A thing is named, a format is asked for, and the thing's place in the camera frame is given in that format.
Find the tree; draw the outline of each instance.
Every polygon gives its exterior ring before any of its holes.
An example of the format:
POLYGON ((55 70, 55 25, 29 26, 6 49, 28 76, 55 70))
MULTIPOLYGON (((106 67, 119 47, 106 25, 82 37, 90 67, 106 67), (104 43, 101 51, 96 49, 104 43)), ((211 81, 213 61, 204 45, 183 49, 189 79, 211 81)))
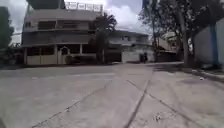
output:
POLYGON ((10 26, 10 14, 6 7, 0 7, 0 49, 7 48, 14 32, 10 26))
POLYGON ((115 31, 117 21, 114 15, 104 13, 104 15, 97 17, 93 23, 96 31, 95 43, 97 45, 97 55, 100 61, 104 62, 104 53, 109 44, 109 37, 115 31))
MULTIPOLYGON (((174 32, 176 34, 179 52, 183 49, 183 37, 186 36, 186 40, 193 41, 193 37, 201 29, 224 17, 223 4, 220 0, 176 0, 177 8, 171 2, 171 0, 160 0, 151 15, 155 17, 158 33, 174 32), (185 31, 181 28, 181 20, 184 22, 185 31)), ((149 26, 152 24, 152 19, 145 14, 144 9, 140 13, 140 20, 149 26)), ((185 51, 188 51, 188 43, 184 44, 185 51)))

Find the street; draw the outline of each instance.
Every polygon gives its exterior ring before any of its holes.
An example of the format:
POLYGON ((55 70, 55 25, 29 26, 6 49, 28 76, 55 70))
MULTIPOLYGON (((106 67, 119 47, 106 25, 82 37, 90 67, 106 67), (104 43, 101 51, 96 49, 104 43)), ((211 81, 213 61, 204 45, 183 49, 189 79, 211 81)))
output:
POLYGON ((0 125, 223 128, 223 87, 149 64, 1 70, 0 125))

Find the green foliage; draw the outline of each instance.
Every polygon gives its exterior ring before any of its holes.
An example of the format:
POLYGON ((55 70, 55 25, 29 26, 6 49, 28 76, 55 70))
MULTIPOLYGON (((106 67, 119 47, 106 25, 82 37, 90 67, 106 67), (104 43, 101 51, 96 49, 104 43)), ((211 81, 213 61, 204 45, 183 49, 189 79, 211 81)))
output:
MULTIPOLYGON (((184 16, 187 38, 191 38, 201 29, 224 17, 223 3, 220 0, 176 1, 184 16)), ((154 19, 155 30, 161 35, 166 32, 174 32, 177 36, 182 37, 177 9, 171 4, 171 0, 160 0, 150 13, 143 8, 139 14, 139 19, 150 27, 152 26, 152 19, 154 19)))
POLYGON ((104 13, 104 15, 97 17, 93 24, 96 31, 95 45, 97 47, 98 58, 102 61, 104 56, 102 53, 109 44, 109 37, 114 33, 117 21, 114 15, 104 13))
POLYGON ((8 47, 14 32, 10 26, 10 14, 6 7, 0 7, 0 49, 8 47))

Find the sky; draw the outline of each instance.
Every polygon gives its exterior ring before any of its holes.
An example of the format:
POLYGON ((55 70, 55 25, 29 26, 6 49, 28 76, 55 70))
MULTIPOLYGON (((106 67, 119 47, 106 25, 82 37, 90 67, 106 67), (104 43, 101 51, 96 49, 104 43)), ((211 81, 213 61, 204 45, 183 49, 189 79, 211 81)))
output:
MULTIPOLYGON (((142 0, 65 0, 66 2, 80 2, 90 4, 102 4, 104 11, 115 15, 118 22, 117 29, 133 32, 148 33, 147 27, 138 20, 141 11, 142 0)), ((15 33, 22 31, 23 19, 27 7, 26 0, 0 0, 0 6, 8 7, 12 26, 15 33)), ((12 42, 20 42, 20 36, 13 36, 12 42)))

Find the pavement crack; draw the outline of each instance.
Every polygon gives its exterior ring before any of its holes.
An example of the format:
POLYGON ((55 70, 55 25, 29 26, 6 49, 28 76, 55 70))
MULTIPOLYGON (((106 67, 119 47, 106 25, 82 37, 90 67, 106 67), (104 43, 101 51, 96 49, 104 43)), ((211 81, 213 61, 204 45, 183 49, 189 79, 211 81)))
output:
POLYGON ((132 112, 130 119, 128 120, 127 124, 124 126, 124 128, 130 128, 132 122, 135 120, 136 115, 137 115, 137 113, 138 113, 138 111, 139 111, 139 109, 140 109, 140 107, 141 107, 141 105, 142 105, 142 102, 143 102, 143 100, 144 100, 144 98, 145 98, 145 95, 147 94, 147 89, 148 89, 149 83, 151 82, 151 79, 146 81, 146 86, 145 86, 145 89, 144 89, 144 90, 141 90, 140 88, 138 88, 138 87, 137 87, 134 83, 132 83, 130 80, 126 80, 126 81, 129 82, 129 83, 130 83, 131 85, 133 85, 134 87, 136 87, 136 88, 137 88, 138 90, 140 90, 141 92, 144 91, 143 94, 142 94, 142 96, 141 96, 141 98, 140 98, 140 100, 138 101, 138 104, 136 105, 134 111, 132 112))
POLYGON ((37 125, 32 126, 31 128, 37 128, 37 127, 40 127, 40 126, 42 126, 43 123, 45 123, 45 122, 47 122, 48 120, 50 120, 50 119, 52 119, 52 118, 54 118, 54 117, 60 115, 61 113, 63 113, 63 112, 69 112, 71 108, 73 108, 73 107, 76 106, 77 104, 79 104, 79 103, 85 101, 87 98, 91 97, 92 95, 94 95, 94 94, 96 94, 96 93, 98 93, 98 92, 104 90, 104 89, 107 87, 107 85, 110 85, 111 83, 112 83, 112 80, 110 80, 109 82, 107 82, 102 88, 99 88, 99 89, 93 91, 92 93, 88 94, 87 96, 85 96, 85 97, 82 98, 81 100, 79 100, 79 101, 75 102, 74 104, 72 104, 71 106, 65 108, 64 111, 62 111, 62 112, 58 112, 58 113, 54 114, 53 116, 51 116, 51 117, 49 117, 48 119, 46 119, 46 120, 44 120, 44 121, 38 123, 37 125))

